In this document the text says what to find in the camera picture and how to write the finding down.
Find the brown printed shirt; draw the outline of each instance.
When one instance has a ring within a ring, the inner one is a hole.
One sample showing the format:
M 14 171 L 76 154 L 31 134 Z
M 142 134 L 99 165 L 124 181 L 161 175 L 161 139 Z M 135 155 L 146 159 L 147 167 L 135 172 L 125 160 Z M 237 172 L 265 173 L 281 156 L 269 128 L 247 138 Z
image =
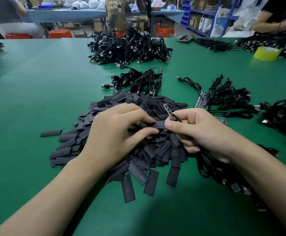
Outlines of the brown printed shirt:
M 105 0 L 105 9 L 108 13 L 107 27 L 110 31 L 127 29 L 126 16 L 132 13 L 127 0 Z

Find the person in gray shirt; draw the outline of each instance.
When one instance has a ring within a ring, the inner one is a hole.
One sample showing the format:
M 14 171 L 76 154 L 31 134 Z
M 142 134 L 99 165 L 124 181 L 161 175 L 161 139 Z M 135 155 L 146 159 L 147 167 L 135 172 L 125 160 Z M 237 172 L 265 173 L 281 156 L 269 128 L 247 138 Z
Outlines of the person in gray shirt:
M 24 23 L 20 16 L 27 17 L 27 11 L 18 0 L 0 0 L 0 28 L 6 34 L 29 34 L 34 39 L 42 38 L 43 27 Z

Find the white box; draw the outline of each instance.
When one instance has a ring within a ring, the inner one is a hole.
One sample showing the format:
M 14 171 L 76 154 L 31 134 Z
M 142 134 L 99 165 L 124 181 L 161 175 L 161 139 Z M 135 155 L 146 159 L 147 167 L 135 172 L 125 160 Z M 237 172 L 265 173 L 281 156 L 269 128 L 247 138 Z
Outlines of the white box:
M 204 18 L 204 17 L 201 17 L 201 19 L 200 19 L 200 25 L 199 25 L 199 30 L 202 30 L 204 20 L 205 20 L 205 18 Z
M 212 25 L 213 19 L 211 18 L 205 18 L 203 26 L 202 26 L 202 31 L 205 32 L 209 32 L 211 25 Z

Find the person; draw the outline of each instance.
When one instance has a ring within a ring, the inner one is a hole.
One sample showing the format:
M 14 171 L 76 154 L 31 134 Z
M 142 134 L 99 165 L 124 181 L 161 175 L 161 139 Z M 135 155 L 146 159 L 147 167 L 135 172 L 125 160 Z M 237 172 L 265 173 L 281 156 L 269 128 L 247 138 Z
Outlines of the person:
M 23 23 L 20 16 L 27 17 L 27 11 L 18 0 L 0 0 L 0 28 L 5 34 L 29 34 L 34 39 L 42 38 L 43 27 Z
M 232 163 L 286 227 L 286 166 L 258 145 L 230 129 L 201 108 L 175 111 L 182 122 L 166 119 L 189 153 L 199 145 L 218 160 Z M 135 104 L 123 103 L 98 114 L 83 151 L 34 198 L 0 226 L 0 235 L 56 236 L 67 224 L 98 179 L 145 137 L 158 130 L 145 127 L 134 135 L 128 127 L 154 123 Z
M 132 14 L 131 7 L 127 0 L 105 0 L 105 9 L 108 14 L 106 25 L 110 31 L 124 31 L 133 23 L 127 19 Z
M 269 0 L 256 19 L 253 30 L 259 33 L 286 32 L 286 0 Z

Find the white pants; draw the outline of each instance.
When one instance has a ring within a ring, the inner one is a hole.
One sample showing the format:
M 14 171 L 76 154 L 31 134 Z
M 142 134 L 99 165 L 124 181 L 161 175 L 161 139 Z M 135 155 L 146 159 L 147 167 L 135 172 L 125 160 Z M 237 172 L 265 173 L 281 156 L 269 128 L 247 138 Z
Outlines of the white pants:
M 5 34 L 29 34 L 33 39 L 41 39 L 44 34 L 43 27 L 35 23 L 3 23 L 0 28 Z

